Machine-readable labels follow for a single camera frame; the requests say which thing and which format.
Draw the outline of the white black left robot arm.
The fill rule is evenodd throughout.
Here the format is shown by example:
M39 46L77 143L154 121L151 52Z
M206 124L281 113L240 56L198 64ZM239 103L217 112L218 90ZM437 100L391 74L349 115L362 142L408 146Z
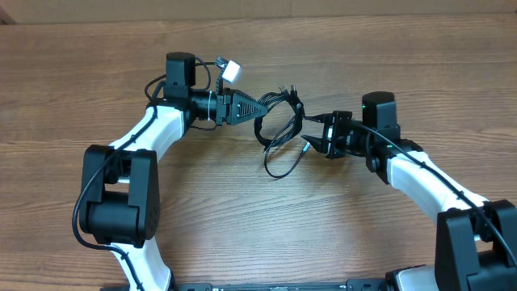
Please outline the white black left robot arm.
M161 199L158 163L195 120L236 125L267 114L246 93L195 85L203 61L192 53L166 55L166 72L150 82L144 117L110 145L91 145L83 158L81 193L72 230L84 247L111 252L128 278L128 290L175 290L155 234Z

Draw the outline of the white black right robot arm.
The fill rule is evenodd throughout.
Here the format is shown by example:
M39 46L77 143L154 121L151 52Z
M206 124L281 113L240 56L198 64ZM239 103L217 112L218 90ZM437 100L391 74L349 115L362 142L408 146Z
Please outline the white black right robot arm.
M364 158L368 170L408 196L435 224L435 261L387 272L366 290L514 290L516 207L491 201L440 170L414 141L401 136L395 95L362 98L362 118L334 111L310 118L321 137L306 141L329 159Z

